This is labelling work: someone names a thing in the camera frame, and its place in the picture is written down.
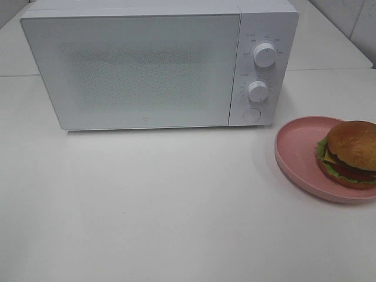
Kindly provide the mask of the round white door button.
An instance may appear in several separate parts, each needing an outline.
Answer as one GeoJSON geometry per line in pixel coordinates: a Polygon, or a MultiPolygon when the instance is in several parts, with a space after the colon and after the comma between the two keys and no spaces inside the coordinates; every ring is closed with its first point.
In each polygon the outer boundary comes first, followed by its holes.
{"type": "Polygon", "coordinates": [[[243,119],[248,124],[256,124],[261,118],[261,111],[256,108],[246,109],[243,113],[243,119]]]}

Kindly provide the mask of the white microwave knob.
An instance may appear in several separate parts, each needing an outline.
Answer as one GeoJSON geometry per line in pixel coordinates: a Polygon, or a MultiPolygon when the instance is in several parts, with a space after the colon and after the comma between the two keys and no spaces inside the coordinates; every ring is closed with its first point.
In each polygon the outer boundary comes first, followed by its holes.
{"type": "Polygon", "coordinates": [[[248,85],[247,96],[253,103],[262,102],[268,97],[268,86],[263,81],[255,81],[248,85]]]}
{"type": "Polygon", "coordinates": [[[261,68],[268,68],[276,62],[277,52],[272,43],[258,44],[253,51],[254,62],[261,68]]]}

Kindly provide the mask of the pink round plate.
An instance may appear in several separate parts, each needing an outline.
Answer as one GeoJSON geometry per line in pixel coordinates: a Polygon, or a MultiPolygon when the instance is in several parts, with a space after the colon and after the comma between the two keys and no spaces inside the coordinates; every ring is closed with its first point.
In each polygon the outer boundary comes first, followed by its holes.
{"type": "Polygon", "coordinates": [[[352,189],[327,177],[315,156],[317,143],[341,123],[331,117],[309,116],[286,123],[276,134],[275,157],[285,176],[306,192],[335,203],[363,204],[375,200],[375,188],[352,189]]]}

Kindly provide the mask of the white microwave door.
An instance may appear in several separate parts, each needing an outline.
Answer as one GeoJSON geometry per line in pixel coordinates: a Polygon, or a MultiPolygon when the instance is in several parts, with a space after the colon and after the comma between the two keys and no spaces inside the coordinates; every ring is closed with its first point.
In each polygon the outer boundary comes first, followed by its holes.
{"type": "Polygon", "coordinates": [[[225,126],[240,17],[24,18],[65,130],[225,126]]]}

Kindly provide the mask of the burger with lettuce and cheese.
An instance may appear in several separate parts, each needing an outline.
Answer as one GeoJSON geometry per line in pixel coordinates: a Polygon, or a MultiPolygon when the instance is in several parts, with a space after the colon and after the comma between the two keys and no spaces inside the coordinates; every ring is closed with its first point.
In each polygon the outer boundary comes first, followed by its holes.
{"type": "Polygon", "coordinates": [[[321,171],[331,180],[352,189],[375,187],[375,124],[346,121],[333,126],[317,143],[321,171]]]}

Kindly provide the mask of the white microwave oven body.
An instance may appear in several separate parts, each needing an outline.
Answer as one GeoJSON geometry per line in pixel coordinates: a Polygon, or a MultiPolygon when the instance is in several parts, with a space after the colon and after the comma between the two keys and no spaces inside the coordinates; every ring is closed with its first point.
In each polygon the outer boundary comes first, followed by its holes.
{"type": "Polygon", "coordinates": [[[100,18],[238,15],[240,17],[229,122],[225,126],[260,126],[273,122],[293,45],[299,14],[288,1],[36,1],[24,18],[100,18]],[[276,62],[261,68],[254,48],[263,42],[276,49],[276,62]],[[247,87],[255,81],[268,86],[268,97],[249,101],[247,87]],[[261,111],[256,124],[243,119],[246,109],[261,111]]]}

